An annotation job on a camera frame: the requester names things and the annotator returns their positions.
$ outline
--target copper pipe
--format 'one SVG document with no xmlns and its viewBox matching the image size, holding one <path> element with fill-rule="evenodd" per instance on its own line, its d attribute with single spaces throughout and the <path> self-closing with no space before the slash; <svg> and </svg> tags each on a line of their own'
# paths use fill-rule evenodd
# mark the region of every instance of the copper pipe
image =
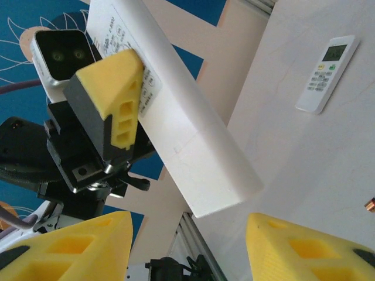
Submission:
<svg viewBox="0 0 375 281">
<path fill-rule="evenodd" d="M 375 213 L 375 197 L 372 198 L 369 202 L 367 202 L 364 206 L 371 213 Z"/>
</svg>

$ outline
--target yellow foam pad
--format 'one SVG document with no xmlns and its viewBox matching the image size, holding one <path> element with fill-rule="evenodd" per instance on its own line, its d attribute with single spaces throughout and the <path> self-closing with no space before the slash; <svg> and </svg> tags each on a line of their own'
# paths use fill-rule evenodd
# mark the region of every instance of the yellow foam pad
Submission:
<svg viewBox="0 0 375 281">
<path fill-rule="evenodd" d="M 118 211 L 33 237 L 30 249 L 0 270 L 1 281 L 125 280 L 132 242 L 128 211 Z"/>
<path fill-rule="evenodd" d="M 102 120 L 112 115 L 111 144 L 129 149 L 135 142 L 144 65 L 124 50 L 77 71 Z"/>
<path fill-rule="evenodd" d="M 254 281 L 375 280 L 353 252 L 371 249 L 264 214 L 250 214 L 246 243 Z"/>
</svg>

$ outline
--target depth camera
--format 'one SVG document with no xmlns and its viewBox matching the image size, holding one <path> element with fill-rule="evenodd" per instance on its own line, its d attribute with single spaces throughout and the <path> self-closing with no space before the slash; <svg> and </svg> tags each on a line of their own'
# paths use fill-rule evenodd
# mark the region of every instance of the depth camera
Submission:
<svg viewBox="0 0 375 281">
<path fill-rule="evenodd" d="M 80 30 L 38 31 L 31 50 L 41 79 L 52 87 L 64 84 L 77 70 L 95 62 L 87 38 Z"/>
</svg>

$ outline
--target camera lens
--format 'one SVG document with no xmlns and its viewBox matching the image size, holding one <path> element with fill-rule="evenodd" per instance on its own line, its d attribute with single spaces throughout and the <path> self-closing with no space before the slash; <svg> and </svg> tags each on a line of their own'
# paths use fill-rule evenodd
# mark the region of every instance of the camera lens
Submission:
<svg viewBox="0 0 375 281">
<path fill-rule="evenodd" d="M 77 59 L 81 60 L 81 59 L 84 58 L 84 51 L 82 51 L 81 49 L 76 49 L 76 50 L 74 50 L 74 56 Z"/>
<path fill-rule="evenodd" d="M 53 59 L 56 60 L 56 61 L 63 61 L 63 60 L 64 60 L 64 55 L 63 55 L 63 53 L 60 52 L 60 51 L 54 51 L 54 52 L 52 53 L 52 57 L 53 57 Z"/>
</svg>

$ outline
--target blue mural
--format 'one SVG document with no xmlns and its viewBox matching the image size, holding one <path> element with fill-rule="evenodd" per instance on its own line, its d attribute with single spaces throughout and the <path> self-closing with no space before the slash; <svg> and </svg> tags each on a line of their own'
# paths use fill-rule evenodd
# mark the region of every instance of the blue mural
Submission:
<svg viewBox="0 0 375 281">
<path fill-rule="evenodd" d="M 192 15 L 217 26 L 227 0 L 166 0 Z"/>
<path fill-rule="evenodd" d="M 202 68 L 203 59 L 201 57 L 196 56 L 195 54 L 191 54 L 188 51 L 181 49 L 180 47 L 173 47 L 182 59 L 183 63 L 185 63 L 187 69 L 189 69 L 190 73 L 196 80 L 198 78 L 199 71 Z"/>
</svg>

